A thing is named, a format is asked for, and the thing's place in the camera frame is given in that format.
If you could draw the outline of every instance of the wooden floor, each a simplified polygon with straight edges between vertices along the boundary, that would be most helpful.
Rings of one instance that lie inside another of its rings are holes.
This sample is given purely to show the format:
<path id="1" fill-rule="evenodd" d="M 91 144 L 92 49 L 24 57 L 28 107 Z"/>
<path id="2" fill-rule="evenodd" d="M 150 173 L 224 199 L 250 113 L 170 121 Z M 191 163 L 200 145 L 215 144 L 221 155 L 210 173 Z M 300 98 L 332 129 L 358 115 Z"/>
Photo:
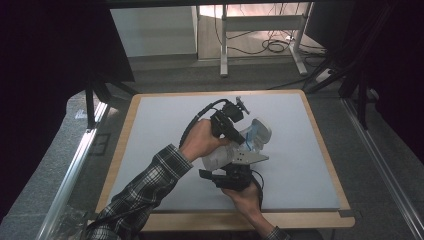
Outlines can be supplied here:
<path id="1" fill-rule="evenodd" d="M 266 16 L 266 15 L 299 15 L 304 12 L 305 3 L 286 4 L 238 4 L 228 5 L 227 16 Z M 200 6 L 200 19 L 198 21 L 198 57 L 199 59 L 218 59 L 221 50 L 221 16 L 222 5 Z M 227 46 L 229 57 L 253 57 L 253 56 L 287 56 L 291 55 L 287 44 L 272 45 L 271 50 L 265 50 L 263 42 L 266 40 L 280 40 L 289 42 L 286 37 L 296 37 L 297 31 L 259 31 L 242 36 L 246 32 L 227 33 Z M 302 44 L 321 47 L 318 43 L 304 35 Z M 322 50 L 304 48 L 305 51 L 321 53 Z"/>

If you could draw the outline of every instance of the plaid shirt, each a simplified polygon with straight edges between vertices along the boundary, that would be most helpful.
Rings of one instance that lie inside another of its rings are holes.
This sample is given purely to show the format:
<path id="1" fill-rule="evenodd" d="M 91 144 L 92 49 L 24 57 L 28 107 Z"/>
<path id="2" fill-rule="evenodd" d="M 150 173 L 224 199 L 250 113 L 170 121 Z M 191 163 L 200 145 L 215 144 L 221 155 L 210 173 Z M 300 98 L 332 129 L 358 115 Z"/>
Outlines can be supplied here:
<path id="1" fill-rule="evenodd" d="M 159 206 L 193 165 L 170 144 L 159 151 L 150 165 L 135 177 L 119 194 L 112 198 L 97 219 L 113 216 L 136 208 L 142 208 L 137 213 L 105 223 L 87 231 L 87 239 L 132 239 L 132 234 L 138 233 L 146 224 L 152 210 Z M 267 240 L 287 240 L 285 233 L 277 227 Z"/>

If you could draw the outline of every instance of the hand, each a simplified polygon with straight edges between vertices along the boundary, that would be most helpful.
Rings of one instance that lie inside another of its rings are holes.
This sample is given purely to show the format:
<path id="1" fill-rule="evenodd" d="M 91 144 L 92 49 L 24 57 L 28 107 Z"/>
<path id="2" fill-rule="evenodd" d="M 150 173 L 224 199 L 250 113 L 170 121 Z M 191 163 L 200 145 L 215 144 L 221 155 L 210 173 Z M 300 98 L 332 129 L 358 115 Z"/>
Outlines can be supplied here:
<path id="1" fill-rule="evenodd" d="M 209 155 L 218 147 L 225 146 L 230 142 L 227 138 L 214 137 L 212 135 L 211 121 L 202 119 L 190 130 L 180 151 L 187 160 L 192 162 L 199 157 Z"/>
<path id="2" fill-rule="evenodd" d="M 259 208 L 259 190 L 253 182 L 241 192 L 230 189 L 221 190 L 233 200 L 237 210 L 252 224 L 262 238 L 272 232 L 274 226 L 261 213 Z"/>

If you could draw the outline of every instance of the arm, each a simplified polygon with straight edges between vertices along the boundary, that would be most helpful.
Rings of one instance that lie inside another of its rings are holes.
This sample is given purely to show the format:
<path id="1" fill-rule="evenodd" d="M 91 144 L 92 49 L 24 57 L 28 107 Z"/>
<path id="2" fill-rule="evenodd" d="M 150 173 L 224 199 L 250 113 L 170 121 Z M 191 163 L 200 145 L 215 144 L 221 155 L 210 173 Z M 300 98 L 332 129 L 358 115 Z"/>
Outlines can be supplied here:
<path id="1" fill-rule="evenodd" d="M 262 215 L 259 207 L 258 188 L 252 182 L 241 192 L 222 189 L 234 202 L 236 209 L 249 221 L 259 235 L 266 240 L 289 240 L 290 236 L 278 227 L 274 227 Z"/>
<path id="2" fill-rule="evenodd" d="M 111 203 L 100 212 L 97 219 L 139 210 L 116 221 L 89 229 L 87 238 L 131 239 L 132 234 L 143 228 L 152 210 L 159 206 L 177 181 L 191 169 L 191 162 L 228 143 L 227 139 L 212 136 L 209 120 L 199 121 L 191 129 L 181 149 L 173 145 L 162 149 L 153 157 L 146 170 L 112 198 Z"/>

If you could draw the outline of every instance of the white wall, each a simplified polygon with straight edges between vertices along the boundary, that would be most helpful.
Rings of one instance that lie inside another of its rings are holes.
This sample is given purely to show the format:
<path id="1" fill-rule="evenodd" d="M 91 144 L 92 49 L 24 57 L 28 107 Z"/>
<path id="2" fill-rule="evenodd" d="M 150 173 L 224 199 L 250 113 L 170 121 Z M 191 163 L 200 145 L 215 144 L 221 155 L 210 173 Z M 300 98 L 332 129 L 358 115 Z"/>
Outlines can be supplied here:
<path id="1" fill-rule="evenodd" d="M 112 9 L 127 57 L 194 54 L 195 7 Z"/>

